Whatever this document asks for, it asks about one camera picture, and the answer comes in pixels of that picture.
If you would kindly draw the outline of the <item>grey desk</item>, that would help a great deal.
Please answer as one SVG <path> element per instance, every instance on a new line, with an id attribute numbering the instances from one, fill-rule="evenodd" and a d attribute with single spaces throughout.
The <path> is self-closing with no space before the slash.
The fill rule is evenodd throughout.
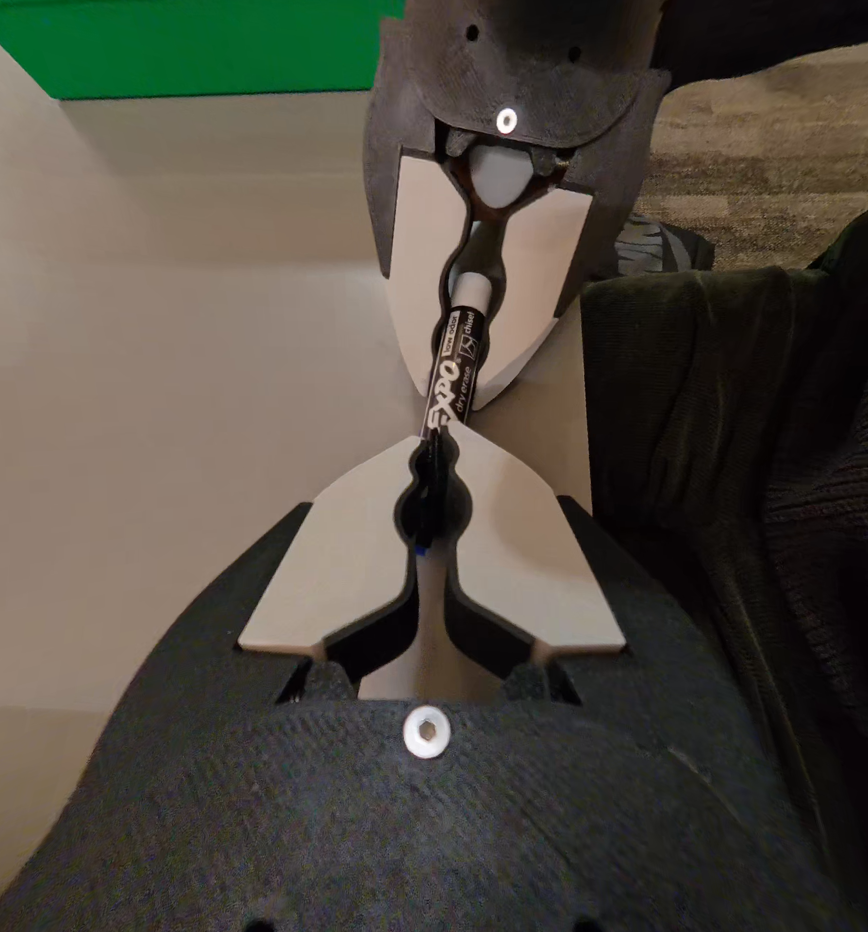
<path id="1" fill-rule="evenodd" d="M 417 428 L 366 105 L 60 102 L 0 46 L 0 891 L 195 596 Z"/>

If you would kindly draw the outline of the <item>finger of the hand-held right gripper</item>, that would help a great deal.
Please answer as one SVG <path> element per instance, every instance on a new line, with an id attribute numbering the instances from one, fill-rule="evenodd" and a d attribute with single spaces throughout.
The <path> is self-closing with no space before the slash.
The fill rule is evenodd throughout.
<path id="1" fill-rule="evenodd" d="M 510 216 L 500 253 L 505 292 L 489 323 L 473 409 L 506 390 L 556 326 L 592 201 L 591 194 L 555 187 Z"/>
<path id="2" fill-rule="evenodd" d="M 469 202 L 438 162 L 403 155 L 390 262 L 390 317 L 405 367 L 426 395 L 433 343 L 453 260 L 470 227 Z"/>

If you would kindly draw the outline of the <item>person's black sweater torso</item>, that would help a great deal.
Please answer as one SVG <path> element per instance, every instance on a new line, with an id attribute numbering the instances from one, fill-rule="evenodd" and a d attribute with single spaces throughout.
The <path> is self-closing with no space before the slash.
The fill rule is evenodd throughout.
<path id="1" fill-rule="evenodd" d="M 868 341 L 835 338 L 793 399 L 764 524 L 868 876 Z"/>

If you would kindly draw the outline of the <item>person's shoe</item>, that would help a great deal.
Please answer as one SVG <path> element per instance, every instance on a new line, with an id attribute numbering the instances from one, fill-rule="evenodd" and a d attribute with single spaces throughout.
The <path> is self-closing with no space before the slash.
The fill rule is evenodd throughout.
<path id="1" fill-rule="evenodd" d="M 638 214 L 627 218 L 615 249 L 620 277 L 711 271 L 716 256 L 701 234 Z"/>

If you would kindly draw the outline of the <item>person's leg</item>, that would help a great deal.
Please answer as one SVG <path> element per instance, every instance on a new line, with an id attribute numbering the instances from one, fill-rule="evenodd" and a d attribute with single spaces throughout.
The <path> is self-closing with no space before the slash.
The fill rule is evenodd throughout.
<path id="1" fill-rule="evenodd" d="M 824 859 L 868 876 L 764 512 L 793 399 L 825 349 L 868 341 L 868 211 L 804 269 L 591 286 L 581 305 L 593 508 L 722 645 Z"/>

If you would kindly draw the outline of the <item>black dry erase marker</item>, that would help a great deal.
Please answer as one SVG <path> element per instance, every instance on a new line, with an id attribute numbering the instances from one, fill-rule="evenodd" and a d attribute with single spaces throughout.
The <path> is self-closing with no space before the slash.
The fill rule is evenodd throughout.
<path id="1" fill-rule="evenodd" d="M 487 334 L 492 283 L 477 272 L 460 274 L 433 358 L 420 437 L 429 441 L 449 421 L 465 423 L 472 410 Z"/>

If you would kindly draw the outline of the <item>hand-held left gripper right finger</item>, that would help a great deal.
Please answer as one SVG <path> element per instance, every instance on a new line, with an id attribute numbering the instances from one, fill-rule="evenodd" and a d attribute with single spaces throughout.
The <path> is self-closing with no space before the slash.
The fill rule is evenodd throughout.
<path id="1" fill-rule="evenodd" d="M 622 652 L 626 636 L 551 486 L 461 423 L 440 436 L 451 644 L 502 681 L 524 664 Z"/>

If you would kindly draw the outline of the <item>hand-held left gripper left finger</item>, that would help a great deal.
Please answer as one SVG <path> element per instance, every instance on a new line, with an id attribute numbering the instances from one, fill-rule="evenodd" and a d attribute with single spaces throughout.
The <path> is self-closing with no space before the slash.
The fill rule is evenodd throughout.
<path id="1" fill-rule="evenodd" d="M 397 508 L 416 483 L 409 436 L 335 480 L 310 504 L 238 639 L 245 651 L 329 661 L 359 682 L 411 646 L 415 552 Z"/>

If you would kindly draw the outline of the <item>green plastic bin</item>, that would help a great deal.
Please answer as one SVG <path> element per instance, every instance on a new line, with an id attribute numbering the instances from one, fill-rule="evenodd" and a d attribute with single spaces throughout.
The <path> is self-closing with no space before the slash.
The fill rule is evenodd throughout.
<path id="1" fill-rule="evenodd" d="M 52 98 L 370 88 L 402 1 L 0 1 L 0 46 Z"/>

